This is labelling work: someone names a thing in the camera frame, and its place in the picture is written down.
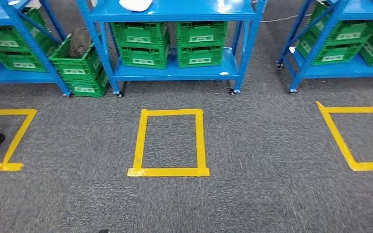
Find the blue metal shelf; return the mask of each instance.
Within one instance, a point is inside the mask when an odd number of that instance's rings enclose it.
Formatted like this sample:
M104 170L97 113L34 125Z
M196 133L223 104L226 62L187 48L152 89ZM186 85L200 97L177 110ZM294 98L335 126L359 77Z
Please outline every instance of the blue metal shelf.
M114 79L117 81L139 80L212 80L234 79L238 76L237 63L231 48L224 48L220 66L178 68L176 50L172 49L168 58L166 69L148 69L138 67L126 67L120 60L115 68Z
M311 65L328 35L340 20L373 20L373 0L328 0L330 2L330 7L297 34L312 1L313 0L305 0L302 5L299 16L277 60L278 68L282 68L283 64L285 64L291 73L292 80L289 86L289 92L297 92L298 85L302 79L373 77L373 67L368 66L359 54L349 62L321 66ZM295 47L291 46L327 14L331 15L327 20L326 26L322 30L314 47L311 49L311 52L304 59L302 55L295 50ZM287 55L294 58L298 67L296 72L292 69Z
M62 90L65 96L70 95L70 90L59 76L56 68L48 60L42 49L35 42L34 38L26 29L21 17L29 21L38 29L42 30L48 36L53 37L47 33L44 29L40 28L39 25L32 22L28 17L21 13L21 10L28 4L30 0L0 0L0 26L13 26L23 36L28 46L36 54L43 66L48 72L25 72L25 71L10 71L7 70L2 64L0 64L0 83L55 83ZM49 0L41 0L42 7L48 13L51 22L54 24L61 39L65 38L65 33L62 31L59 22L53 15L52 10L49 7Z

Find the shelf leg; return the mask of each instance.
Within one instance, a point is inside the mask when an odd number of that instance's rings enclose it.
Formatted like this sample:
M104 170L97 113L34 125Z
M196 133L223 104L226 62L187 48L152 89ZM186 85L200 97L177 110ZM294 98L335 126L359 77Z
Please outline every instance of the shelf leg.
M235 29L234 42L232 44L232 54L235 56L237 52L239 36L241 35L242 21L237 21L237 28Z
M32 51L34 51L40 62L42 62L47 72L52 75L54 82L58 84L58 87L62 90L64 96L70 96L69 88L66 86L61 77L59 77L56 68L53 67L52 63L46 57L46 54L35 42L34 38L29 33L28 29L25 27L22 20L19 18L19 15L15 11L15 9L12 6L8 5L7 0L0 0L0 5L5 10L9 18L12 20L12 23L17 29L17 31L23 36L26 43L28 43L29 47L31 47Z
M76 4L78 5L78 9L81 12L82 19L86 25L86 29L88 30L89 34L91 35L92 42L95 45L95 49L98 53L99 59L105 69L106 76L108 76L109 83L112 86L112 90L114 94L121 94L118 82L114 79L114 71L111 66L111 61L109 60L108 54L105 53L105 47L108 49L108 45L102 44L101 39L98 36L98 32L96 30L95 24L89 19L89 8L86 0L76 0Z

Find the caster wheel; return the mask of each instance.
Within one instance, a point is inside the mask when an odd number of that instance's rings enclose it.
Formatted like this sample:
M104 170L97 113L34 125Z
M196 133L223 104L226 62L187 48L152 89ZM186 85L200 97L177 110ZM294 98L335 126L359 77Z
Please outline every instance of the caster wheel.
M231 90L229 91L229 94L230 94L231 96L236 96L236 95L237 95L237 93L236 93L236 92L234 92L234 90L233 90L233 89L231 89Z

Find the shelf caster wheel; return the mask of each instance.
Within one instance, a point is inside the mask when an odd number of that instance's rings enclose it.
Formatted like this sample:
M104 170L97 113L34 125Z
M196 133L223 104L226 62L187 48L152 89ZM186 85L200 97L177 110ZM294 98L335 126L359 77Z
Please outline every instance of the shelf caster wheel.
M231 96L236 96L238 93L239 93L239 91L234 91L233 89L231 89L231 90L229 91L229 94L230 94Z

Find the crate label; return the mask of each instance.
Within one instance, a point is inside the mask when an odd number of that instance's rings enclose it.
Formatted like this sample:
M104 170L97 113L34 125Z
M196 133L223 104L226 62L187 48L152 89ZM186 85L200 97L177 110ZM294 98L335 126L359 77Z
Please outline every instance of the crate label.
M190 64L200 64L200 63L211 63L211 58L192 58L189 60Z
M84 87L74 87L74 88L75 88L75 91L79 91L79 92L95 93L94 88L84 88Z
M99 67L99 64L101 63L101 61L99 60L99 58L97 58L97 60L94 62L94 69L97 69Z
M322 58L322 62L332 62L332 61L340 61L344 59L344 55L337 55L337 56L327 56Z
M151 39L149 37L139 37L139 36L127 36L126 41L128 42L137 42L137 43L151 43Z
M132 63L134 64L142 64L142 65L155 65L155 63L153 62L153 60L146 60L146 59L137 59L137 58L134 58L132 59Z
M370 54L371 57L373 57L373 46L365 43L364 49Z
M213 41L213 35L203 35L203 36L190 36L189 42L203 42L203 41Z
M33 28L31 31L30 31L31 35L33 38L35 38L36 35L38 35L39 33L39 29L38 28Z
M339 34L337 36L337 40L359 39L360 37L361 37L361 33L346 33L346 34Z
M306 41L301 41L300 46L303 47L307 53L311 52L311 46Z
M33 63L20 63L20 62L14 62L15 68L28 68L28 69L35 69L36 66Z
M64 69L64 74L86 74L83 69Z
M4 47L19 47L18 43L13 40L0 40L0 46Z

